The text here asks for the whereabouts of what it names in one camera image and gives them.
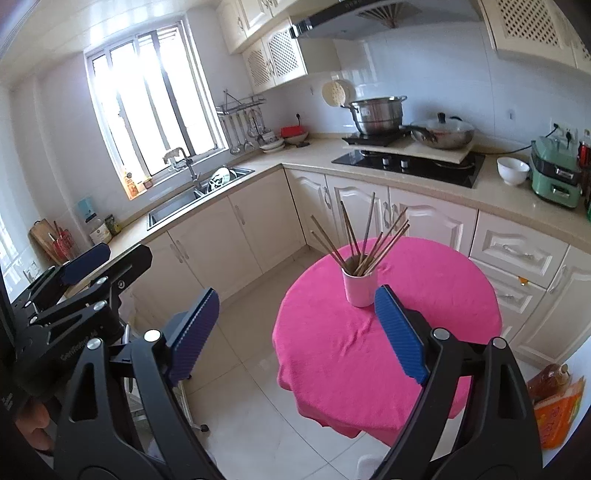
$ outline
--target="cutting board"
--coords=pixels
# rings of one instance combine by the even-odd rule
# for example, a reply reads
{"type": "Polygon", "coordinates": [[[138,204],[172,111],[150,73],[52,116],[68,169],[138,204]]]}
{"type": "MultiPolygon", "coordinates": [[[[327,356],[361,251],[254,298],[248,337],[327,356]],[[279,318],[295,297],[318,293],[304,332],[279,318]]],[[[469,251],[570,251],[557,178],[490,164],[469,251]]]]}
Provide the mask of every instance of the cutting board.
{"type": "Polygon", "coordinates": [[[56,255],[52,241],[49,237],[51,234],[53,238],[58,238],[56,229],[54,229],[46,219],[35,222],[35,225],[29,230],[29,233],[56,264],[62,265],[64,263],[64,261],[56,255]]]}
{"type": "Polygon", "coordinates": [[[396,155],[408,155],[409,157],[429,158],[448,163],[460,164],[470,153],[474,141],[461,150],[438,150],[415,141],[412,137],[404,137],[396,140],[387,147],[373,145],[346,145],[351,150],[369,150],[370,152],[392,153],[396,155]]]}

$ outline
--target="round table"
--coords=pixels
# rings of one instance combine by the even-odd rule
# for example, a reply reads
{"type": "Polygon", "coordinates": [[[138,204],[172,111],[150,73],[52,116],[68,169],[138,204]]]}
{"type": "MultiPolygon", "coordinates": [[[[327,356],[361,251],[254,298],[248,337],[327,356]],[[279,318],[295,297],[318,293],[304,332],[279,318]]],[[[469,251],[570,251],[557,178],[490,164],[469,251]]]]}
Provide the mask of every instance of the round table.
{"type": "MultiPolygon", "coordinates": [[[[375,240],[368,241],[367,251],[375,240]]],[[[343,247],[341,255],[350,254],[343,247]]],[[[378,267],[406,308],[431,327],[465,342],[488,343],[501,334],[495,292],[464,255],[429,240],[403,237],[378,267]]],[[[407,377],[374,313],[345,297],[342,272],[326,256],[289,289],[277,315],[273,344],[277,381],[294,393],[304,417],[354,438],[361,431],[393,445],[420,394],[407,377]]],[[[470,379],[460,379],[449,417],[466,404],[470,379]]]]}

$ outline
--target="stainless steel pot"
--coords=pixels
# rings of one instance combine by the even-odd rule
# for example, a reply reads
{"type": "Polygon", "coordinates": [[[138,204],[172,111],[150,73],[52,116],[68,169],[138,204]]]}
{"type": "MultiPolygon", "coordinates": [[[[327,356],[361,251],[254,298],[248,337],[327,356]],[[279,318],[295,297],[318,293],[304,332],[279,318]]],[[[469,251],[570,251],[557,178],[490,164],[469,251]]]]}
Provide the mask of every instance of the stainless steel pot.
{"type": "Polygon", "coordinates": [[[356,100],[343,108],[351,110],[357,130],[364,135],[384,135],[398,130],[402,125],[401,97],[370,98],[356,100]]]}
{"type": "Polygon", "coordinates": [[[426,129],[431,135],[425,135],[417,129],[412,129],[413,138],[431,148],[440,150],[455,150],[463,148],[474,139],[474,127],[462,121],[458,116],[446,119],[445,113],[438,113],[437,119],[413,122],[412,127],[426,129]]]}

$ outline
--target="orange package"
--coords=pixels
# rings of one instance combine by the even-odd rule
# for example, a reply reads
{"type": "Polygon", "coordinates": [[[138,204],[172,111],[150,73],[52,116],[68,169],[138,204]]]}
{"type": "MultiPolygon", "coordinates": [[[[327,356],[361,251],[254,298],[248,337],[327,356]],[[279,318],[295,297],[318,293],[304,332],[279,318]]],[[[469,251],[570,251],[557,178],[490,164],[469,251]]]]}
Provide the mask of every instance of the orange package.
{"type": "Polygon", "coordinates": [[[534,407],[542,448],[551,450],[566,440],[574,418],[579,412],[585,378],[572,384],[562,395],[554,395],[534,407]]]}

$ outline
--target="kitchen sink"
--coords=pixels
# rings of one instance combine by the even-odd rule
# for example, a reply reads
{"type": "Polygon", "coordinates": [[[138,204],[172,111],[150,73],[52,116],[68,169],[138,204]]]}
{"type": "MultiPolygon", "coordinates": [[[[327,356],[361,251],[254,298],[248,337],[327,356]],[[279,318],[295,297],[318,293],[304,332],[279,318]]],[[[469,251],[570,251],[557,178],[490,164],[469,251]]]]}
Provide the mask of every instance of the kitchen sink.
{"type": "Polygon", "coordinates": [[[207,180],[200,181],[199,184],[191,186],[191,188],[179,193],[150,211],[148,214],[148,230],[155,227],[160,222],[163,222],[170,216],[173,216],[178,211],[206,198],[217,189],[225,187],[226,185],[253,173],[253,170],[247,168],[229,168],[228,170],[230,173],[229,178],[227,174],[223,177],[218,175],[218,172],[220,172],[220,170],[218,170],[216,174],[209,177],[207,180]]]}

